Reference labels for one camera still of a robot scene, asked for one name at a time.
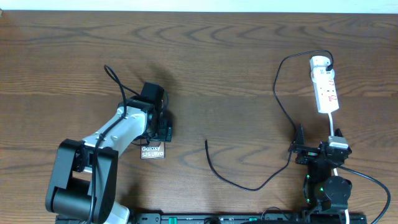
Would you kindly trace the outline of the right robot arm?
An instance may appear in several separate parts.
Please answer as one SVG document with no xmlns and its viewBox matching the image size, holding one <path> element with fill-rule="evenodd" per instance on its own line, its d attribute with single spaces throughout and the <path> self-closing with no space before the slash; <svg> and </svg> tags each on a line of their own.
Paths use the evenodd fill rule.
<svg viewBox="0 0 398 224">
<path fill-rule="evenodd" d="M 327 141 L 310 147 L 305 144 L 303 127 L 299 126 L 289 151 L 296 153 L 296 164 L 307 166 L 303 194 L 308 207 L 300 212 L 300 219 L 304 223 L 350 224 L 348 199 L 352 183 L 336 169 L 345 163 L 352 150 L 341 131 L 336 129 Z"/>
</svg>

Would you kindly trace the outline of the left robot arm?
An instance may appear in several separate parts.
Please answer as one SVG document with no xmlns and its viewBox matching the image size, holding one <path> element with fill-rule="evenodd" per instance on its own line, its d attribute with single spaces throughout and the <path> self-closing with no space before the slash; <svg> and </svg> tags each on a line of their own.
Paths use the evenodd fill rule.
<svg viewBox="0 0 398 224">
<path fill-rule="evenodd" d="M 129 210 L 115 201 L 118 160 L 138 139 L 169 142 L 162 97 L 132 97 L 115 115 L 80 141 L 65 139 L 57 149 L 45 198 L 47 211 L 83 223 L 126 223 Z"/>
</svg>

